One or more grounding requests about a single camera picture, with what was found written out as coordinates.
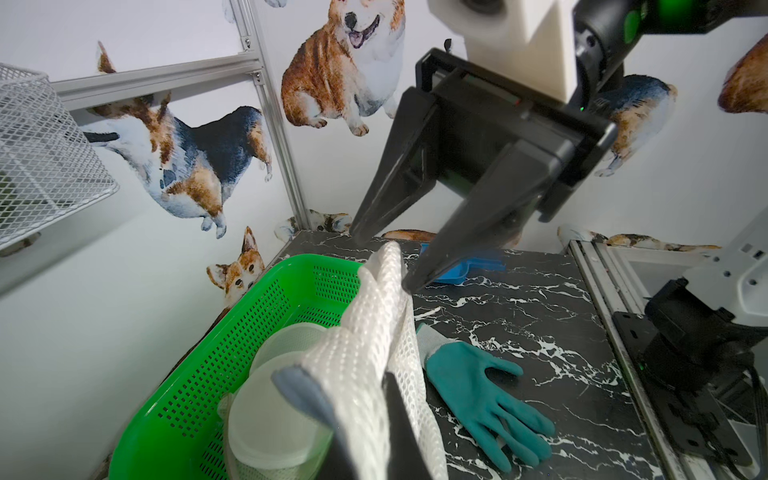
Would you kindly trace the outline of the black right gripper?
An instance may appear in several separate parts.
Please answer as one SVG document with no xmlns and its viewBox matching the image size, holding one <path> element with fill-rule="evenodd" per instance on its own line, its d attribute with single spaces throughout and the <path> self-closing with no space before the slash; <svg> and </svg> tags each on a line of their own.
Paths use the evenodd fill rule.
<svg viewBox="0 0 768 480">
<path fill-rule="evenodd" d="M 356 242 L 367 242 L 437 178 L 467 196 L 404 277 L 410 294 L 504 243 L 542 195 L 539 219 L 553 220 L 618 138 L 616 124 L 600 114 L 439 49 L 416 63 L 415 78 L 418 89 L 401 98 L 350 229 Z"/>
</svg>

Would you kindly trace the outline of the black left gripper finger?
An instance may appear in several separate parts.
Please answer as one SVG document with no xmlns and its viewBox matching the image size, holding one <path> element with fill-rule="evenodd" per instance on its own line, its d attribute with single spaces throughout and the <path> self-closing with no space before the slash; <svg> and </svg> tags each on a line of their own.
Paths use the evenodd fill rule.
<svg viewBox="0 0 768 480">
<path fill-rule="evenodd" d="M 395 376 L 387 372 L 382 380 L 390 420 L 390 459 L 386 478 L 395 480 L 431 479 L 426 463 L 418 447 L 415 435 L 403 403 Z M 323 461 L 324 479 L 358 479 L 354 471 L 348 447 L 351 443 L 342 432 L 339 422 L 328 413 L 323 423 L 333 430 L 333 440 Z"/>
</svg>

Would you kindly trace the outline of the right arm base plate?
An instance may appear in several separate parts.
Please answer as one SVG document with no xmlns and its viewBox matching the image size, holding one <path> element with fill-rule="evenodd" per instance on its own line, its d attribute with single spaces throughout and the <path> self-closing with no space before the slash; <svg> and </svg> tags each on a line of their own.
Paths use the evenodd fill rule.
<svg viewBox="0 0 768 480">
<path fill-rule="evenodd" d="M 612 320 L 638 374 L 666 438 L 679 453 L 754 464 L 742 440 L 710 391 L 690 390 L 689 373 L 677 365 L 671 346 L 647 317 L 615 312 Z"/>
</svg>

